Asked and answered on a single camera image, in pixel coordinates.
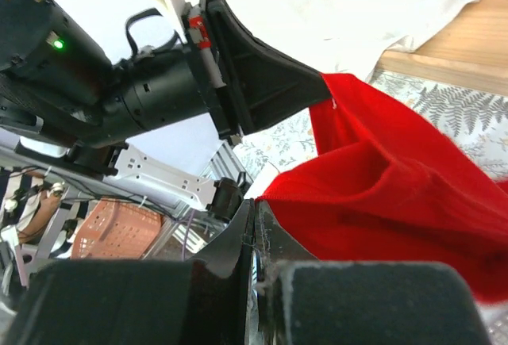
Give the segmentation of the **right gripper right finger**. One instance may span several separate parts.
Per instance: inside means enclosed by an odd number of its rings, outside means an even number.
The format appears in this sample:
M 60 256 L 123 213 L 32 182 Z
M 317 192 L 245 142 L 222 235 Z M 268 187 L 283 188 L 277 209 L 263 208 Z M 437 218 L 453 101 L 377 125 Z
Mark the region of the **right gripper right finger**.
M 488 344 L 465 281 L 442 263 L 325 262 L 256 206 L 266 344 Z

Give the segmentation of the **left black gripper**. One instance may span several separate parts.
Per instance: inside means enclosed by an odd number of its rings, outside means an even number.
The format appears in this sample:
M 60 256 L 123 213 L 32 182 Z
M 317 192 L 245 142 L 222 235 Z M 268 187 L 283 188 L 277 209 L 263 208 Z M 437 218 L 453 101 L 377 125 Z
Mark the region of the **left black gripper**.
M 226 0 L 206 0 L 206 29 L 225 86 L 215 88 L 198 52 L 179 34 L 141 50 L 130 33 L 143 10 L 125 22 L 131 56 L 112 68 L 105 97 L 101 145 L 208 113 L 221 139 L 270 128 L 331 98 L 321 74 L 253 36 Z

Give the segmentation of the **red t shirt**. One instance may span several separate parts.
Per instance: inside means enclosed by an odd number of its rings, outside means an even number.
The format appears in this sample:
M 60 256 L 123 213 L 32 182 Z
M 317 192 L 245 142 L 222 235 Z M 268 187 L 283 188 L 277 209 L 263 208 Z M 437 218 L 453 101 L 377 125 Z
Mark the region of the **red t shirt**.
M 353 75 L 323 79 L 317 157 L 261 196 L 281 226 L 321 260 L 441 262 L 478 301 L 506 301 L 506 182 L 391 96 Z

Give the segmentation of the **floral table cloth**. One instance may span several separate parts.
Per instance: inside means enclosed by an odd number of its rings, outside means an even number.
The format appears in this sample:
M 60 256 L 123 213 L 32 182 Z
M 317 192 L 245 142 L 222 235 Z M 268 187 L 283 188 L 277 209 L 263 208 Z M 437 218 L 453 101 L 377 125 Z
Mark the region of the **floral table cloth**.
M 487 176 L 507 184 L 506 98 L 391 73 L 378 74 L 370 86 L 423 117 Z M 279 174 L 318 156 L 310 109 L 245 137 L 235 152 L 253 178 L 270 186 Z M 488 344 L 506 343 L 507 299 L 488 304 L 478 301 L 472 291 L 471 295 L 489 335 Z

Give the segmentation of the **orange plastic crate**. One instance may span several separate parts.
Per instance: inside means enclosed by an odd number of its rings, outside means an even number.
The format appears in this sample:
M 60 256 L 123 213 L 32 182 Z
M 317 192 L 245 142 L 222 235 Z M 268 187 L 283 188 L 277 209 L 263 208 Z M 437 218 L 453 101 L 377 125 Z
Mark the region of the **orange plastic crate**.
M 102 199 L 75 234 L 72 259 L 139 259 L 160 233 L 163 216 L 117 200 Z

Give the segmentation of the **white t shirt on hanger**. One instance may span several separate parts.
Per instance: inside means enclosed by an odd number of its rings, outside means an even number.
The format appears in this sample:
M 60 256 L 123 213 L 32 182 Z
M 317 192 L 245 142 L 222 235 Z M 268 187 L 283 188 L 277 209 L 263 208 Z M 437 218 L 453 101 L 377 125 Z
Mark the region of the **white t shirt on hanger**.
M 385 51 L 416 51 L 479 0 L 226 1 L 273 48 L 320 72 L 367 81 Z

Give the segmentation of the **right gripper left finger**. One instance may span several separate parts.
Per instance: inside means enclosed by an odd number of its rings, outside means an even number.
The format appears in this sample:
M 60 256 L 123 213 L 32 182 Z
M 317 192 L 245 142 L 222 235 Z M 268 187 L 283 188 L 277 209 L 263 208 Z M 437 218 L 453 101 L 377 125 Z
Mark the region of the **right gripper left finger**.
M 255 205 L 184 262 L 70 260 L 41 269 L 6 344 L 246 344 Z

